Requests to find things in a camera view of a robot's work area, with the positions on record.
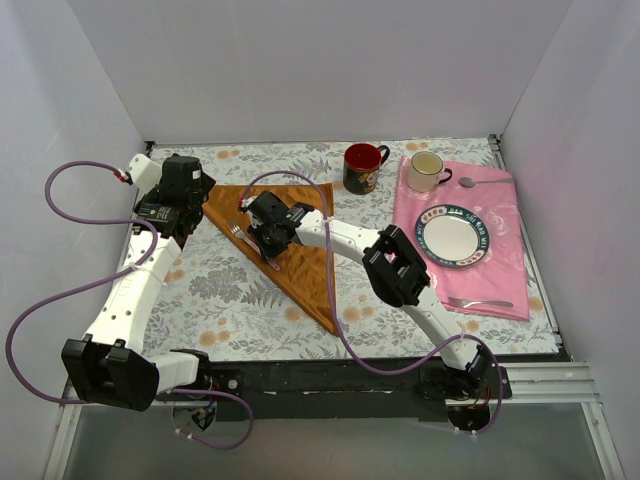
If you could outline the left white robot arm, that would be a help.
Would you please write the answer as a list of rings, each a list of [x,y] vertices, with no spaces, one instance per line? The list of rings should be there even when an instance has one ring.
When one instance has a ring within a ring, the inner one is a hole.
[[[213,386],[195,351],[146,358],[146,325],[165,278],[202,221],[215,182],[199,159],[173,154],[157,164],[138,154],[121,172],[139,200],[127,252],[100,313],[80,340],[66,341],[61,358],[78,397],[88,403],[146,410],[159,393],[179,387],[193,400]]]

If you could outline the pink handled fork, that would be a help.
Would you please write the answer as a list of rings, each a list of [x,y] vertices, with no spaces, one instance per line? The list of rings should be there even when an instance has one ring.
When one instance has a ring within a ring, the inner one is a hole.
[[[258,245],[249,238],[249,236],[232,220],[227,221],[230,232],[240,240],[242,240],[245,244],[247,244],[253,251],[255,251],[259,257],[262,257],[262,253]],[[279,265],[270,259],[266,259],[265,262],[270,265],[275,271],[279,271]]]

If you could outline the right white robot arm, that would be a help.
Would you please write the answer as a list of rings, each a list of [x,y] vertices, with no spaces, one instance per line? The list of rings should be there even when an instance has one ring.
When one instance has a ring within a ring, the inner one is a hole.
[[[358,227],[330,217],[324,207],[316,209],[305,203],[289,207],[269,191],[241,199],[238,210],[248,216],[248,233],[264,258],[274,259],[296,243],[323,247],[327,269],[335,254],[354,261],[364,268],[376,296],[405,312],[435,345],[408,367],[381,370],[357,356],[334,319],[340,340],[362,368],[381,376],[402,375],[438,354],[460,395],[479,395],[488,389],[489,376],[496,374],[497,387],[491,395],[503,398],[504,381],[495,355],[479,338],[456,330],[456,322],[431,286],[426,263],[400,227],[390,225],[381,231]]]

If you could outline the orange brown cloth napkin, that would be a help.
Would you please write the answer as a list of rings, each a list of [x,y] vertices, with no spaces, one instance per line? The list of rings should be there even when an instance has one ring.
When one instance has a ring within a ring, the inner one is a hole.
[[[326,282],[326,253],[322,248],[292,244],[279,255],[274,269],[245,241],[234,236],[228,222],[242,230],[249,226],[247,217],[237,210],[243,185],[216,185],[203,205],[204,215],[230,240],[235,250],[245,255],[257,268],[308,316],[328,333],[336,333],[329,307]]]

